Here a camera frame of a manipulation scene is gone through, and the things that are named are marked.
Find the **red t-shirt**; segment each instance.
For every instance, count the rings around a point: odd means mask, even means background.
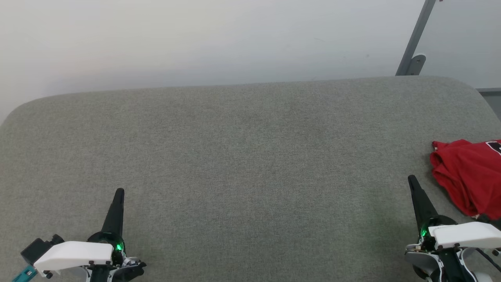
[[[472,144],[434,141],[433,176],[466,215],[501,217],[501,140]]]

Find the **gray metal pole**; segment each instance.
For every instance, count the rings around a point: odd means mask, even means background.
[[[430,17],[431,10],[433,9],[436,1],[437,0],[425,0],[423,9],[421,9],[421,13],[417,18],[416,25],[414,26],[414,31],[412,31],[409,43],[407,44],[407,48],[405,49],[404,55],[402,57],[402,60],[400,61],[400,65],[398,66],[397,73],[395,75],[407,74],[412,56],[414,56],[414,52],[416,51],[417,43],[419,42],[419,39],[423,34],[424,27],[426,26],[426,22]]]

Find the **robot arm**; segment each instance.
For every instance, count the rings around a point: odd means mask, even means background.
[[[128,282],[143,275],[146,264],[127,257],[122,239],[125,192],[117,189],[101,231],[87,242],[67,241],[55,234],[51,241],[37,238],[21,256],[29,264],[13,282],[28,282],[40,273],[46,278],[52,271],[78,267],[85,270],[86,282]]]
[[[414,175],[409,176],[418,243],[407,245],[405,260],[422,279],[432,282],[492,282],[490,276],[471,272],[464,262],[474,250],[501,246],[501,231],[487,223],[457,224],[439,215]],[[489,260],[498,270],[501,269]]]

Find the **gray upholstered table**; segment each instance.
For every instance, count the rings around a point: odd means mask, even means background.
[[[407,176],[465,222],[428,161],[432,140],[459,138],[500,139],[501,123],[438,77],[32,101],[0,127],[0,280],[33,239],[98,231],[123,187],[127,250],[148,263],[137,281],[418,281],[403,259],[416,240]]]

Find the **metal bracket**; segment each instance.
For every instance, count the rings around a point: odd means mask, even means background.
[[[409,69],[405,75],[419,75],[421,69],[423,68],[424,62],[426,62],[426,56],[417,55],[410,61]]]
[[[405,49],[404,55],[402,56],[402,60],[400,61],[400,65],[398,66],[397,73],[395,75],[409,75],[407,74],[407,70],[410,68],[409,64],[411,63],[411,58],[414,56],[414,52],[416,52],[416,47],[423,34],[424,27],[426,26],[426,22],[430,17],[431,10],[435,5],[436,0],[425,0],[423,8],[421,9],[421,13],[417,18],[416,25],[414,26],[414,31],[410,36],[409,43],[407,44],[407,48]]]

